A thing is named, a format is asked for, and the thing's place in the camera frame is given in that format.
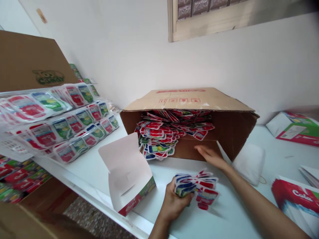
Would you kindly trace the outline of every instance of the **hand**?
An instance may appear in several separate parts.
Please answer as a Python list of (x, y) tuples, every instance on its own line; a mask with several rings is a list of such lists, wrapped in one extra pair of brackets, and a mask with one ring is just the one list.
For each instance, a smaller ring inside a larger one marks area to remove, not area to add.
[(229, 167), (228, 163), (219, 156), (214, 150), (208, 148), (206, 145), (196, 145), (194, 147), (205, 158), (205, 160), (218, 169), (224, 170)]
[(175, 177), (173, 177), (173, 180), (166, 186), (163, 205), (159, 212), (159, 218), (169, 223), (179, 217), (183, 209), (190, 204), (194, 197), (193, 193), (189, 193), (185, 197), (180, 198), (174, 193), (174, 189)]

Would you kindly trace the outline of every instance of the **window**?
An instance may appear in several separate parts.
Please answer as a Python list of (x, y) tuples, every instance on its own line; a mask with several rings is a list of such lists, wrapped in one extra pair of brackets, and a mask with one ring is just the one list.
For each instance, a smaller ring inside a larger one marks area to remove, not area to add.
[(167, 0), (168, 40), (186, 40), (315, 11), (305, 0)]

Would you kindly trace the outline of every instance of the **wooden window frame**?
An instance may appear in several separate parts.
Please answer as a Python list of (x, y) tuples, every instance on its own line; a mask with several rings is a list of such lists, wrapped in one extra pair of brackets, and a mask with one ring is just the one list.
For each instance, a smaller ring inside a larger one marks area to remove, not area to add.
[(168, 41), (186, 40), (278, 20), (293, 1), (249, 0), (178, 21), (177, 0), (167, 0)]

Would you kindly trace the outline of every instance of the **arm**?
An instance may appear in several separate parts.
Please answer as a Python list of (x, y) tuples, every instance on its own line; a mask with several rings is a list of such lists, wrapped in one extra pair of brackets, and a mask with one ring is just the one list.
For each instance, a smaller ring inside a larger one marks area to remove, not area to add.
[(264, 238), (309, 238), (302, 229), (248, 184), (212, 149), (203, 145), (197, 145), (195, 148), (207, 162), (226, 175)]
[(174, 193), (174, 179), (167, 184), (163, 205), (157, 216), (156, 222), (149, 236), (149, 239), (166, 239), (171, 223), (179, 217), (183, 209), (190, 203), (194, 197), (193, 193), (180, 198)]

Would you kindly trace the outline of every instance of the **tile floor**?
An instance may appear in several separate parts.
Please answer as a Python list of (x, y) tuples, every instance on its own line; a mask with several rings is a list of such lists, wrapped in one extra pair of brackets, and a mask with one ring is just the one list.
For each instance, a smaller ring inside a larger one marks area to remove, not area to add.
[(136, 238), (81, 197), (78, 197), (63, 214), (100, 239)]

